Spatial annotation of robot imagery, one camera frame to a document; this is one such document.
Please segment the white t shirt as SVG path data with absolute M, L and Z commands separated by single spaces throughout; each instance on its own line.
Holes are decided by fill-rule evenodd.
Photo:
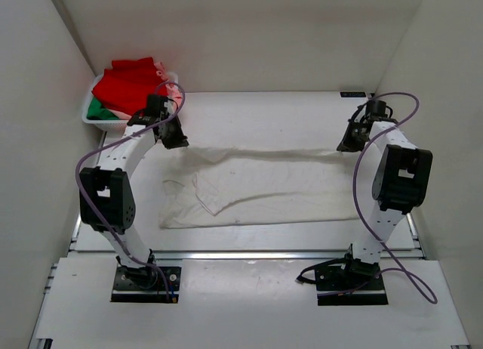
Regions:
M 159 226 L 352 220 L 354 164 L 326 149 L 184 148 L 165 160 Z

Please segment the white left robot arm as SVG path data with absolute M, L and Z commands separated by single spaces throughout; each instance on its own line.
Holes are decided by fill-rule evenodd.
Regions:
M 150 94 L 146 107 L 128 120 L 122 136 L 105 146 L 97 165 L 78 172 L 82 222 L 110 242 L 118 263 L 130 268 L 131 277 L 142 287 L 155 283 L 158 268 L 152 250 L 134 228 L 137 208 L 131 177 L 158 142 L 167 150 L 189 146 L 177 117 L 179 110 L 175 99 Z

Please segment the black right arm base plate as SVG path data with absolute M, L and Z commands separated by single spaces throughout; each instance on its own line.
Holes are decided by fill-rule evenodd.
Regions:
M 379 264 L 366 264 L 350 252 L 301 270 L 300 284 L 314 285 L 319 306 L 383 306 L 389 303 Z

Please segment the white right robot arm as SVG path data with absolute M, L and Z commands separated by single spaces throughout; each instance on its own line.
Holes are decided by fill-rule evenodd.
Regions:
M 412 144 L 398 128 L 392 108 L 381 100 L 359 106 L 337 146 L 342 153 L 365 153 L 370 145 L 382 153 L 371 188 L 374 207 L 362 218 L 367 233 L 351 244 L 345 265 L 338 270 L 342 286 L 355 289 L 379 270 L 381 252 L 397 224 L 422 205 L 429 183 L 433 154 Z

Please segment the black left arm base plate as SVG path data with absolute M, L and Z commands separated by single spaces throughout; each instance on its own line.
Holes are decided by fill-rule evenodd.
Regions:
M 165 275 L 165 283 L 157 270 L 126 267 L 119 263 L 119 258 L 116 260 L 111 302 L 176 304 L 179 301 L 182 267 L 158 266 Z

